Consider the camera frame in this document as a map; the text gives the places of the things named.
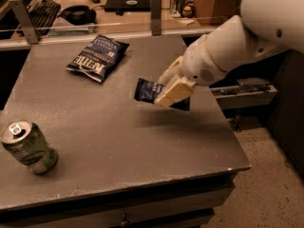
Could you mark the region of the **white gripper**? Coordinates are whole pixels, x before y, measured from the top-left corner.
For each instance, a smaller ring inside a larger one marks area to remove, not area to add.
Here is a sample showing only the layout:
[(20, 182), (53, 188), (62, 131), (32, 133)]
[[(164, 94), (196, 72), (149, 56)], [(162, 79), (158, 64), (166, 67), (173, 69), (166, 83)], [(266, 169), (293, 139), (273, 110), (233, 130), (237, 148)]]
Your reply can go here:
[(183, 57), (178, 57), (160, 76), (158, 83), (166, 86), (154, 103), (169, 107), (189, 98), (196, 84), (210, 86), (224, 79), (226, 75), (227, 72), (218, 67), (212, 59), (207, 46), (207, 36), (202, 35), (187, 48)]

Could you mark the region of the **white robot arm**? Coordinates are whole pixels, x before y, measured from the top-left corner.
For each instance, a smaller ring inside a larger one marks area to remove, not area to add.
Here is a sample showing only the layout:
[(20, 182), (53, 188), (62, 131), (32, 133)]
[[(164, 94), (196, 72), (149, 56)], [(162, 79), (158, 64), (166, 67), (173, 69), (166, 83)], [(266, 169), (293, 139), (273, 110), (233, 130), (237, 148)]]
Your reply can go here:
[(240, 14), (202, 35), (163, 73), (155, 103), (169, 107), (229, 71), (288, 49), (304, 52), (304, 0), (241, 0)]

